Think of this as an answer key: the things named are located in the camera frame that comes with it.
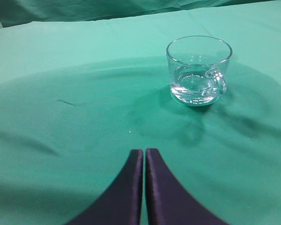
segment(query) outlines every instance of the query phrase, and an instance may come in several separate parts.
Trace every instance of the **green tablecloth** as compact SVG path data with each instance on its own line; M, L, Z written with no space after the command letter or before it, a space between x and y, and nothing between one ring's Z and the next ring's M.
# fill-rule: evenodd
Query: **green tablecloth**
M169 94L187 35L234 50L209 108ZM0 29L0 225L63 224L146 147L225 221L281 225L281 0Z

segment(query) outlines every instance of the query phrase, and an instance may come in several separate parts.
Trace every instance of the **glass mug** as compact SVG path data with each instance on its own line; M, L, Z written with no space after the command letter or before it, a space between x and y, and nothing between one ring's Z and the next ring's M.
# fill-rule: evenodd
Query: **glass mug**
M172 41L166 52L175 100L188 106L209 105L226 92L229 44L214 37L188 36Z

